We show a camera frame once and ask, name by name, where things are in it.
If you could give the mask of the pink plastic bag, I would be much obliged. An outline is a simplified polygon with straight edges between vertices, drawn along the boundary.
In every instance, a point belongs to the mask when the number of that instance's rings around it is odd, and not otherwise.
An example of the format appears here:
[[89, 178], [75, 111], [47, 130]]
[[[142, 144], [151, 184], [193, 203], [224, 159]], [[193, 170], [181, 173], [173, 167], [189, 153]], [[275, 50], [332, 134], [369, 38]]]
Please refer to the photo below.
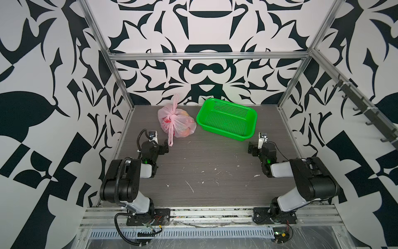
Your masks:
[[173, 146], [174, 138], [181, 138], [180, 132], [190, 128], [193, 134], [197, 128], [197, 123], [185, 110], [179, 109], [179, 95], [172, 97], [172, 103], [167, 104], [158, 110], [158, 121], [161, 129], [168, 135], [168, 145]]

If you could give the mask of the green plastic basket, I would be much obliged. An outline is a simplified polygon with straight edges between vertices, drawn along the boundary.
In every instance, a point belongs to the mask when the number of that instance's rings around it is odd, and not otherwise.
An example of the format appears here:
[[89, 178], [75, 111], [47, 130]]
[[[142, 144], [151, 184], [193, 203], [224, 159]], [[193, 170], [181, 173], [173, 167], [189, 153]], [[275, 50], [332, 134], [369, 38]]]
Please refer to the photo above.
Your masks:
[[215, 98], [206, 100], [197, 115], [203, 130], [237, 141], [254, 135], [257, 119], [254, 109]]

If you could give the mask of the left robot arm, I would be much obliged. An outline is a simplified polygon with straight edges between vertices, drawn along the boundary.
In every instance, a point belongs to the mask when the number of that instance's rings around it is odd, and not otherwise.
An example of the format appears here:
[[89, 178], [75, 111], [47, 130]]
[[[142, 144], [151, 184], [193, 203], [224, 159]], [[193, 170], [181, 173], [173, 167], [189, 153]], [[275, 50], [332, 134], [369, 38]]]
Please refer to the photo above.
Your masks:
[[157, 159], [169, 152], [168, 141], [157, 144], [146, 141], [142, 144], [141, 157], [112, 160], [100, 187], [100, 199], [127, 209], [131, 215], [153, 217], [153, 201], [140, 190], [140, 180], [153, 178], [157, 172]]

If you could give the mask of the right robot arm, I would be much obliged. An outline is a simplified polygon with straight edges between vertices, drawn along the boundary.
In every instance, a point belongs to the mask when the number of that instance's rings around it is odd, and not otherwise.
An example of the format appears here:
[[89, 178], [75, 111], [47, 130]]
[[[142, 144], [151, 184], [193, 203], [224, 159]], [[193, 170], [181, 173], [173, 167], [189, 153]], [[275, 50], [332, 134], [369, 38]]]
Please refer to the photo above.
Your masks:
[[271, 142], [248, 145], [248, 153], [258, 157], [268, 178], [293, 178], [295, 187], [272, 200], [269, 208], [254, 208], [256, 224], [286, 224], [295, 219], [298, 209], [314, 201], [326, 201], [339, 195], [340, 186], [318, 157], [277, 161], [277, 146]]

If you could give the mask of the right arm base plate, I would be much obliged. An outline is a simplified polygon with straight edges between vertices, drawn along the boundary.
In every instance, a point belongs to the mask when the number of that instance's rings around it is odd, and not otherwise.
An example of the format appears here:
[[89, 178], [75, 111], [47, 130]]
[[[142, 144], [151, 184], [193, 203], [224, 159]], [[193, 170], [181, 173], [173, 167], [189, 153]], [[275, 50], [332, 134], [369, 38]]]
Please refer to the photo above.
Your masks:
[[266, 224], [296, 224], [295, 212], [282, 212], [279, 209], [273, 210], [270, 207], [255, 207], [253, 209], [253, 222], [258, 225]]

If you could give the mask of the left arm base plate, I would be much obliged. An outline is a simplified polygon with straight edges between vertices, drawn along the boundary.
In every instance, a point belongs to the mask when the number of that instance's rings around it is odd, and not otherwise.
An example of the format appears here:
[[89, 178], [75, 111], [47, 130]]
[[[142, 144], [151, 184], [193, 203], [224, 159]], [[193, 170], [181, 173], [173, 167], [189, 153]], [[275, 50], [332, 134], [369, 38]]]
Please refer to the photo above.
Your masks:
[[127, 226], [152, 226], [166, 225], [170, 221], [171, 209], [154, 209], [145, 214], [130, 215], [127, 218]]

